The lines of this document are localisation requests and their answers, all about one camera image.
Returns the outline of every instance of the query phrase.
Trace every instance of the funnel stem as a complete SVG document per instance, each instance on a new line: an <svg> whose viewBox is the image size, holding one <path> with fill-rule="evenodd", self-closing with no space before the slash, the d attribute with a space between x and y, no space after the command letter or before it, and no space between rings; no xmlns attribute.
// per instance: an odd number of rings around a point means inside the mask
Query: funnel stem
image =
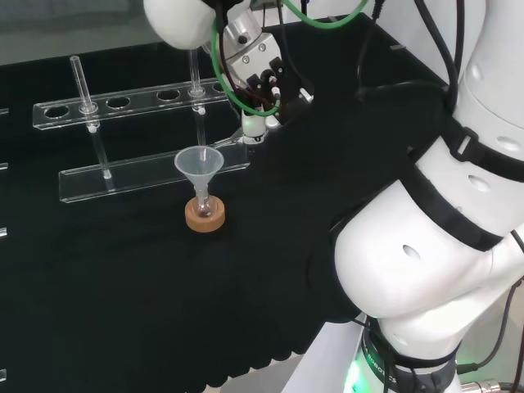
<svg viewBox="0 0 524 393"><path fill-rule="evenodd" d="M205 208L207 198L209 198L210 196L210 194L207 192L207 184L204 187L195 186L195 192L196 199L198 200L198 206L201 208Z"/></svg>

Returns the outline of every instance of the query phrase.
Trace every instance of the acrylic test tube holder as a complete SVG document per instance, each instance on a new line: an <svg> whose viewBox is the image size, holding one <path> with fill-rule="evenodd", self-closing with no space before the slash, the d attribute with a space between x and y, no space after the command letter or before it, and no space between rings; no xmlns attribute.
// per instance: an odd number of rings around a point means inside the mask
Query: acrylic test tube holder
<svg viewBox="0 0 524 393"><path fill-rule="evenodd" d="M200 80L197 50L189 52L192 78L189 82L94 96L89 94L80 59L73 56L70 61L79 97L34 105L33 126L36 129L49 130L85 124L93 140L98 164L59 172L60 200L85 201L186 180L174 166L174 157L179 151L108 162L100 132L103 120L190 106L195 117L198 144L205 145L206 106L226 102L228 98L219 87L217 79ZM224 156L224 166L219 173L245 169L250 164L241 129L232 137L211 146L220 150Z"/></svg>

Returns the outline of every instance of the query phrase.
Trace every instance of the green cable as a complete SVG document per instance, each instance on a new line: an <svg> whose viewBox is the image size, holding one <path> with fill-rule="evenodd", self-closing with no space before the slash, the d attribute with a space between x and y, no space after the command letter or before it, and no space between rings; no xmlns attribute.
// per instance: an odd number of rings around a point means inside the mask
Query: green cable
<svg viewBox="0 0 524 393"><path fill-rule="evenodd" d="M219 59L218 59L219 55L218 55L217 48L216 48L216 41L217 41L216 36L217 36L216 23L213 23L213 27L211 27L211 62L213 63L213 70L215 71L216 79L219 80L220 86L222 86L223 91L226 93L229 99L231 99L231 101L237 104L243 111L251 115L260 116L260 117L268 117L268 116L271 116L277 113L278 108L280 107L280 100L277 100L277 102L275 102L275 107L272 110L267 111L267 112L260 112L244 104L242 101L240 101L237 98L237 96L235 96L235 93L231 91L229 86L224 82L224 78L222 77L222 73L220 72L220 69L219 69Z"/></svg>
<svg viewBox="0 0 524 393"><path fill-rule="evenodd" d="M368 3L368 0L361 0L360 4L351 12L348 16L346 16L344 19L340 19L336 22L318 22L317 20L313 20L308 18L306 15L304 15L298 8L296 8L291 0L282 0L284 4L286 4L287 8L291 10L300 20L302 20L307 25L316 27L317 29L338 29L339 27L342 27L343 25L347 24L348 22L351 22L364 8L364 6Z"/></svg>

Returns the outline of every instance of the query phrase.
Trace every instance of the black fabric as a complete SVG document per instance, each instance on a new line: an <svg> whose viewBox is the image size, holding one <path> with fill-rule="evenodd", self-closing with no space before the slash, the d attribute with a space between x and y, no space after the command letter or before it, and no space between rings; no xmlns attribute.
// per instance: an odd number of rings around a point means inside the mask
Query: black fabric
<svg viewBox="0 0 524 393"><path fill-rule="evenodd" d="M272 133L249 169L214 178L227 218L209 236L184 223L189 183L59 202L57 173L96 162L84 127L32 127L34 103L76 96L69 59L0 67L0 107L11 109L0 118L0 162L9 163L0 171L9 233L0 240L0 368L10 392L193 393L305 352L326 319L306 260L336 217L402 175L408 147L426 148L432 120L445 115L433 92L353 100L347 75L367 27L364 16L331 32L289 26L314 106ZM374 35L370 83L431 78L393 43ZM187 53L164 44L81 59L92 94L189 79ZM201 77L212 76L199 60ZM236 129L229 110L209 113L208 142ZM197 143L190 109L102 122L102 139L110 160Z"/></svg>
<svg viewBox="0 0 524 393"><path fill-rule="evenodd" d="M469 161L501 178L524 183L524 161L506 156L483 145L479 142L477 133L471 129L463 128L453 118L439 119L436 127L440 130L442 139L444 139L455 159L462 162ZM459 153L465 138L470 138L469 142L464 151Z"/></svg>
<svg viewBox="0 0 524 393"><path fill-rule="evenodd" d="M400 180L420 210L466 246L479 251L488 251L502 241L501 236L487 232L457 211L416 165L411 165L411 170L407 171Z"/></svg>

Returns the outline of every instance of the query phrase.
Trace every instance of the black strap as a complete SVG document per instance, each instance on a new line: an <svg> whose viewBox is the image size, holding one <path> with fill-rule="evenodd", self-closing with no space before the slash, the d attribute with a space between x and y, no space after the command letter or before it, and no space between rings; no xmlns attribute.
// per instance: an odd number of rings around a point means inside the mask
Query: black strap
<svg viewBox="0 0 524 393"><path fill-rule="evenodd" d="M446 355L439 359L417 359L417 358L411 358L409 356L404 356L399 354L395 348L393 348L388 342L387 339L382 335L382 331L380 329L380 325L378 324L378 320L375 318L369 319L369 336L371 338L371 342L377 349L377 353L382 356L383 353L387 353L390 355L391 360L393 361L394 365L402 366L406 368L432 368L432 367L438 367L442 364L448 363L459 351L460 343L458 346L451 352L449 355Z"/></svg>
<svg viewBox="0 0 524 393"><path fill-rule="evenodd" d="M463 244L488 251L503 238L480 228L458 212L416 165L400 180L413 201L435 224Z"/></svg>
<svg viewBox="0 0 524 393"><path fill-rule="evenodd" d="M483 145L479 142L477 133L467 127L462 127L455 119L451 119L451 122L442 121L445 124L438 125L440 135L448 146L449 153L456 160L469 161L501 178L524 183L524 161L508 157ZM462 152L459 152L463 144L466 147Z"/></svg>

